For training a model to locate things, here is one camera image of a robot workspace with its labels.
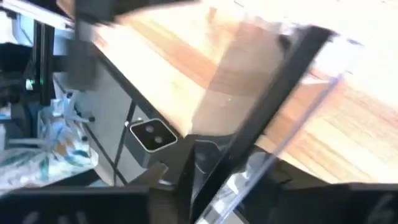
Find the colourful patterned bag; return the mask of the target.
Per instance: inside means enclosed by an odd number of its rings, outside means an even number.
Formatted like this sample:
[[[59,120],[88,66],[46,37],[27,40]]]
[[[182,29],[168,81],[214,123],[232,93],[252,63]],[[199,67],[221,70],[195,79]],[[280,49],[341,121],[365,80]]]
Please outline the colourful patterned bag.
[[[0,194],[43,187],[94,169],[98,154],[83,130],[64,119],[41,125],[38,138],[7,138],[0,134]]]

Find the clear grey jewel case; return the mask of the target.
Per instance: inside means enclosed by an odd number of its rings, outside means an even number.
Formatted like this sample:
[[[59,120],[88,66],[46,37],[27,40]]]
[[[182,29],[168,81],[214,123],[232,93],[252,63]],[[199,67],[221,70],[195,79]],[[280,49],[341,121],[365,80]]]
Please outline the clear grey jewel case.
[[[285,60],[237,132],[226,142],[220,138],[196,142],[197,169],[204,176],[195,183],[195,224],[222,224],[231,213],[242,209],[259,217],[271,216],[272,206],[282,193],[282,181],[273,176],[279,155],[338,84],[361,49],[359,42],[320,27],[299,32],[298,41],[286,48]],[[308,105],[288,126],[286,134],[270,146],[257,146],[260,138],[270,137],[282,107],[316,68],[326,73],[315,80],[320,91],[306,95]]]

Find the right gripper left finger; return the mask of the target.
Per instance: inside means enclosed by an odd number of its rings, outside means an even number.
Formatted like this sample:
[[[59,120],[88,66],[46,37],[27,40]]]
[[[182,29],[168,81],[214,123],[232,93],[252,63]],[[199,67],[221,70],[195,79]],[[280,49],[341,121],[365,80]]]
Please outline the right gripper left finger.
[[[0,224],[149,224],[148,188],[13,190],[0,196]]]

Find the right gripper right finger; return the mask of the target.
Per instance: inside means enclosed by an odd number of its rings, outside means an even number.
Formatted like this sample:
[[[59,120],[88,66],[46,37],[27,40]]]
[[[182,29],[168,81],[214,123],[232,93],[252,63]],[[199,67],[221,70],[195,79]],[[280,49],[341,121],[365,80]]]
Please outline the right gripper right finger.
[[[285,191],[273,224],[398,224],[398,184],[333,184]]]

